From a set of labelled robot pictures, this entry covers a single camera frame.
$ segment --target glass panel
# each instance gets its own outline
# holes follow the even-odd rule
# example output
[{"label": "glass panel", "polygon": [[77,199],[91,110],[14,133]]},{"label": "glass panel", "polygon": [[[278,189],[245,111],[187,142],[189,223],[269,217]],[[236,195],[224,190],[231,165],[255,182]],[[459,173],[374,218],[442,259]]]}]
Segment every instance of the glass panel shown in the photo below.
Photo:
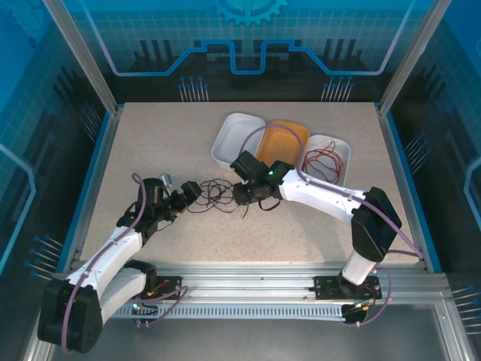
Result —
[{"label": "glass panel", "polygon": [[105,111],[41,1],[0,1],[0,49],[0,354],[22,359]]},{"label": "glass panel", "polygon": [[119,102],[378,101],[431,0],[67,0]]},{"label": "glass panel", "polygon": [[453,0],[392,106],[441,265],[481,287],[481,2]]}]

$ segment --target orange container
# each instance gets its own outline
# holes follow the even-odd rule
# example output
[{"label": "orange container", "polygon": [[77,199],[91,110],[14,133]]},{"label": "orange container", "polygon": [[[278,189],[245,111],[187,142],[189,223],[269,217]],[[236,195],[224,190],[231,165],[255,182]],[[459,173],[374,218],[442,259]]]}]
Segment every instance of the orange container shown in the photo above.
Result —
[{"label": "orange container", "polygon": [[285,120],[275,120],[271,124],[288,126],[299,135],[302,140],[302,149],[299,147],[296,137],[287,129],[272,127],[265,131],[256,158],[264,162],[268,167],[276,160],[295,165],[298,160],[299,152],[304,152],[304,147],[309,140],[309,131],[305,126]]}]

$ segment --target work surface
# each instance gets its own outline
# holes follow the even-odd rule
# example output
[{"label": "work surface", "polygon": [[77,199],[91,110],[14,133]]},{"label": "work surface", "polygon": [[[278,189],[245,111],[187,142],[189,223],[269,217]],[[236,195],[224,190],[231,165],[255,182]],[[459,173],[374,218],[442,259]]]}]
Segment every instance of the work surface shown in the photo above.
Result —
[{"label": "work surface", "polygon": [[[290,120],[310,134],[331,135],[352,150],[346,187],[386,191],[410,236],[395,176],[371,103],[127,103],[115,140],[81,259],[90,258],[108,240],[123,212],[137,198],[131,173],[158,177],[169,173],[175,187],[185,181],[216,177],[240,179],[219,168],[210,149],[224,119],[244,112],[272,120]],[[135,255],[144,261],[343,262],[352,250],[350,225],[294,202],[282,202],[271,212],[251,205],[224,214],[184,212],[156,233]],[[407,250],[397,237],[392,248]],[[389,255],[386,262],[416,262]]]}]

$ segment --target white container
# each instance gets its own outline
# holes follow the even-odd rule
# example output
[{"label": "white container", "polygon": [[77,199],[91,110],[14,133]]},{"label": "white container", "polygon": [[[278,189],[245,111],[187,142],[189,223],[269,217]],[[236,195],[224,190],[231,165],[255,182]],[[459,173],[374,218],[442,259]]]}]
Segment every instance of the white container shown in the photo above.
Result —
[{"label": "white container", "polygon": [[[212,157],[221,168],[230,169],[230,165],[239,156],[242,143],[247,136],[257,128],[265,126],[265,121],[259,117],[244,113],[233,113],[226,117],[212,146]],[[247,142],[244,150],[256,156],[265,129],[258,131]]]},{"label": "white container", "polygon": [[[339,155],[339,157],[343,161],[343,167],[341,168],[340,171],[340,176],[337,182],[335,183],[338,186],[344,186],[344,182],[346,181],[346,176],[347,176],[347,169],[349,168],[349,160],[351,158],[351,147],[345,142],[341,141],[340,139],[333,138],[327,135],[312,135],[309,138],[309,141],[307,141],[306,147],[304,148],[304,158],[306,157],[307,152],[310,152],[311,150],[315,149],[324,149],[326,148],[332,141],[335,142],[335,149],[334,151]],[[327,165],[329,168],[335,168],[334,161],[327,156],[323,156],[320,160]],[[319,163],[316,163],[316,168],[322,171],[322,173],[325,174],[325,176],[332,180],[335,177],[335,172],[332,170],[322,166]],[[315,169],[312,169],[312,167],[308,166],[307,167],[307,173],[314,178],[317,178],[321,181],[326,181],[325,177],[317,172]]]}]

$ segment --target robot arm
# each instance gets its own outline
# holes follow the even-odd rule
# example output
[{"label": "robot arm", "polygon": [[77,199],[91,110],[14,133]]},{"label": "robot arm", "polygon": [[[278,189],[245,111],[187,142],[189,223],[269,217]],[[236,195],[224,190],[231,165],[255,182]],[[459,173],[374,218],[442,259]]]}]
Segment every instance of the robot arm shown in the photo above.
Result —
[{"label": "robot arm", "polygon": [[[394,241],[395,231],[370,209],[351,198],[309,184],[299,177],[290,164],[277,161],[269,168],[245,151],[231,164],[231,168],[244,181],[234,185],[234,199],[239,205],[261,204],[264,199],[274,197],[279,202],[285,199],[309,205],[351,225],[354,249],[338,278],[339,288],[343,289],[347,299],[351,298],[352,290],[363,284],[376,264],[384,260]],[[401,220],[382,190],[373,187],[369,192],[364,192],[320,180],[316,182],[376,205],[394,224],[401,227]]]},{"label": "robot arm", "polygon": [[[186,182],[181,187],[182,193],[169,193],[160,179],[148,178],[143,183],[146,199],[142,199],[139,189],[138,200],[118,220],[102,248],[65,280],[52,279],[47,285],[38,324],[40,340],[61,344],[67,304],[75,287],[78,291],[64,330],[66,345],[71,350],[86,353],[118,308],[135,296],[147,298],[147,294],[158,286],[154,265],[129,259],[149,241],[159,222],[174,222],[201,195],[201,188],[195,182]],[[139,222],[122,236],[138,217],[143,202],[145,207]]]}]

